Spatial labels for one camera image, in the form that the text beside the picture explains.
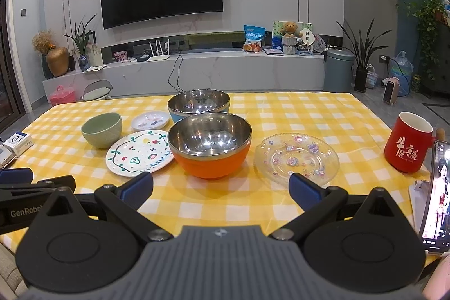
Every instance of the beige sofa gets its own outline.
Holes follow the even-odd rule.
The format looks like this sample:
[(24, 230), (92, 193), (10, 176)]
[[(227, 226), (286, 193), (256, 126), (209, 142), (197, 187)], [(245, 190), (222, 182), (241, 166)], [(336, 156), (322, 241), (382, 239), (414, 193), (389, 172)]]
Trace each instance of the beige sofa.
[(14, 255), (0, 243), (0, 299), (13, 300), (26, 291)]

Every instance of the electrical outlet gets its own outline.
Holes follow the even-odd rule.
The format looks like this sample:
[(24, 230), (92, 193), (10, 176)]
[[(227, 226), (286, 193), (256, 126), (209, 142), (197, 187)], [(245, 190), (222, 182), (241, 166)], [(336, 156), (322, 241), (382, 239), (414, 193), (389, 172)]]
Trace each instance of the electrical outlet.
[(378, 59), (378, 61), (380, 63), (389, 63), (389, 57), (387, 57), (386, 55), (380, 55), (380, 58)]

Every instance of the yellow checkered tablecloth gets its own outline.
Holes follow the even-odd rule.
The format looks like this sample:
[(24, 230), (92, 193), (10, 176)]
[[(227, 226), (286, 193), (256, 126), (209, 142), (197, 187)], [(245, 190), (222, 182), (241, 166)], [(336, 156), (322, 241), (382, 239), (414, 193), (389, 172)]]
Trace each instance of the yellow checkered tablecloth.
[[(412, 221), (408, 186), (428, 179), (422, 169), (404, 176), (383, 156), (391, 130), (351, 94), (233, 93), (230, 112), (251, 124), (253, 140), (241, 169), (217, 181), (187, 175), (175, 161), (153, 173), (154, 192), (139, 209), (145, 217), (174, 235), (183, 225), (230, 226), (258, 224), (265, 234), (292, 220), (302, 210), (287, 191), (272, 186), (253, 164), (255, 148), (271, 135), (301, 132), (323, 139), (339, 155), (341, 167), (331, 182), (353, 194), (385, 187)], [(130, 134), (131, 120), (146, 111), (167, 110), (170, 96), (127, 98), (58, 105), (24, 132), (35, 145), (20, 156), (15, 168), (30, 167), (35, 181), (71, 174), (76, 193), (93, 192), (105, 183), (121, 185), (127, 179), (105, 165), (107, 150), (96, 150), (80, 128), (89, 118), (105, 112), (122, 115), (122, 136)], [(169, 130), (170, 122), (164, 130)], [(0, 237), (15, 251), (25, 230)]]

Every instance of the gray trash can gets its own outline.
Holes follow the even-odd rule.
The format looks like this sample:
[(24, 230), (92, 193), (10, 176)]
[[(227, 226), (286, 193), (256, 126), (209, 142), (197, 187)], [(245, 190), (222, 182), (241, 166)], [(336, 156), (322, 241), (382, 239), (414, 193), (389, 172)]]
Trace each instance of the gray trash can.
[(346, 50), (330, 49), (325, 63), (324, 92), (348, 93), (352, 88), (355, 56)]

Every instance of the red mug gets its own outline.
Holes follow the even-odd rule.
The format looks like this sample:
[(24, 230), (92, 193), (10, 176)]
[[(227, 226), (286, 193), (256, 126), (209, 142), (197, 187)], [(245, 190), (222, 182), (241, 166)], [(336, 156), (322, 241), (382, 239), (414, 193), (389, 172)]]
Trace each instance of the red mug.
[(411, 112), (400, 112), (384, 148), (384, 156), (401, 172), (417, 172), (428, 148), (436, 140), (432, 135), (433, 127), (426, 119)]

